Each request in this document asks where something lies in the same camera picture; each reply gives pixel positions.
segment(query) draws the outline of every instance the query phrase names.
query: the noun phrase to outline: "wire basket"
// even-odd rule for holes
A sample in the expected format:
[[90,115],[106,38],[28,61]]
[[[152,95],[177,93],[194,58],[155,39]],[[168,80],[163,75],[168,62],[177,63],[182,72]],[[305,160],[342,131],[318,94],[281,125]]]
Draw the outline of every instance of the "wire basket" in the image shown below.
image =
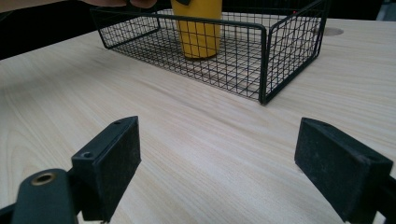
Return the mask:
[[[176,16],[169,1],[159,1],[142,11],[93,8],[92,17],[107,49],[265,105],[318,57],[329,2],[223,0],[216,20]],[[219,35],[182,31],[182,22],[219,27]],[[216,48],[183,39],[182,32],[216,38]],[[186,44],[216,54],[186,57]]]

